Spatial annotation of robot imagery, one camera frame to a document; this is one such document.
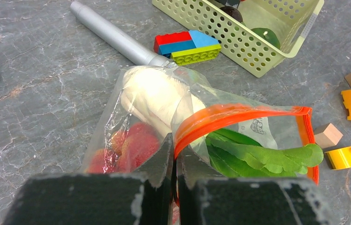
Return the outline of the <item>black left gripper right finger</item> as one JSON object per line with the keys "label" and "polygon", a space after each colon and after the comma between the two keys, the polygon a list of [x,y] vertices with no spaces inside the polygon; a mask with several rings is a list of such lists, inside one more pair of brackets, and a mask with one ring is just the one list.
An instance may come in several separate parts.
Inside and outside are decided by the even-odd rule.
{"label": "black left gripper right finger", "polygon": [[177,183],[193,189],[199,179],[224,177],[223,174],[207,164],[190,146],[184,148],[177,157]]}

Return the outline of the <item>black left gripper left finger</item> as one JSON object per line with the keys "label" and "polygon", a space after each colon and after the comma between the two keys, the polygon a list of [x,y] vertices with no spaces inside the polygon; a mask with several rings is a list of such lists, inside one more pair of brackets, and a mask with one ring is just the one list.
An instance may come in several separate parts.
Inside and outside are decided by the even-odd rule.
{"label": "black left gripper left finger", "polygon": [[168,133],[159,149],[133,172],[144,174],[153,188],[171,186],[173,162],[173,134]]}

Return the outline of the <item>red strawberry bunch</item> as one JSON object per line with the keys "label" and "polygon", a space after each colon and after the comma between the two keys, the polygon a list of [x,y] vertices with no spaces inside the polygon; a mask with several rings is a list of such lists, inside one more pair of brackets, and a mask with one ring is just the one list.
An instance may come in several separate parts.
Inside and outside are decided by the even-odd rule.
{"label": "red strawberry bunch", "polygon": [[155,129],[137,122],[126,130],[118,130],[108,148],[94,151],[86,173],[129,173],[141,166],[160,147]]}

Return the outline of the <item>clear zip bag orange zipper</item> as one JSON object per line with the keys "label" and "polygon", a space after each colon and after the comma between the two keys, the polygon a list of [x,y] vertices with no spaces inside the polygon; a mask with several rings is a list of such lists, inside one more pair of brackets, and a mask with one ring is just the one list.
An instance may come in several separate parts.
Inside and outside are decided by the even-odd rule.
{"label": "clear zip bag orange zipper", "polygon": [[[121,105],[124,69],[97,124],[82,164],[87,168],[95,150],[108,148],[120,129],[128,131],[142,122]],[[306,106],[272,106],[214,89],[197,71],[184,67],[169,69],[170,76],[189,86],[189,95],[205,108],[188,118],[177,112],[171,121],[174,143],[173,223],[175,225],[322,225],[316,184],[319,165],[296,177],[217,177],[199,179],[193,189],[177,183],[176,160],[190,146],[207,164],[210,159],[206,136],[220,128],[244,134],[265,148],[276,150],[315,144],[312,109]]]}

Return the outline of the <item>green white bok choy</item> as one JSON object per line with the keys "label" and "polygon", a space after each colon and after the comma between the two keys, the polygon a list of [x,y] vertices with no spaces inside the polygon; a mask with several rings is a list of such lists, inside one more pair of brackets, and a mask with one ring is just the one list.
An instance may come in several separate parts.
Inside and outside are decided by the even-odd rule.
{"label": "green white bok choy", "polygon": [[227,128],[209,133],[205,142],[210,165],[227,177],[296,177],[324,158],[317,144],[276,150]]}

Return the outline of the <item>white eggplant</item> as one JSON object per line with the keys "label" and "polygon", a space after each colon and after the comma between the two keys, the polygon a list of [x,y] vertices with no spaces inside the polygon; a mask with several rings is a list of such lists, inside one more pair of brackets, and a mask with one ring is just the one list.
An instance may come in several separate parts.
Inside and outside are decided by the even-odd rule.
{"label": "white eggplant", "polygon": [[205,108],[204,103],[189,95],[189,86],[170,76],[162,67],[136,66],[127,70],[122,78],[121,105],[142,122],[151,125],[164,138],[171,130],[175,113],[182,118]]}

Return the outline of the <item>dark purple plum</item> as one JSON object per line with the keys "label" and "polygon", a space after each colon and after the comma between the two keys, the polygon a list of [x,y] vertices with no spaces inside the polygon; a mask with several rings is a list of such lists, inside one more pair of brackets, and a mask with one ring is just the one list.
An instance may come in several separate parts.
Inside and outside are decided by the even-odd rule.
{"label": "dark purple plum", "polygon": [[220,10],[222,10],[223,12],[225,12],[226,14],[228,14],[229,16],[231,16],[232,18],[234,18],[238,22],[240,22],[240,23],[243,22],[243,17],[241,15],[240,11],[237,10],[236,8],[234,8],[232,6],[223,6],[220,8]]}

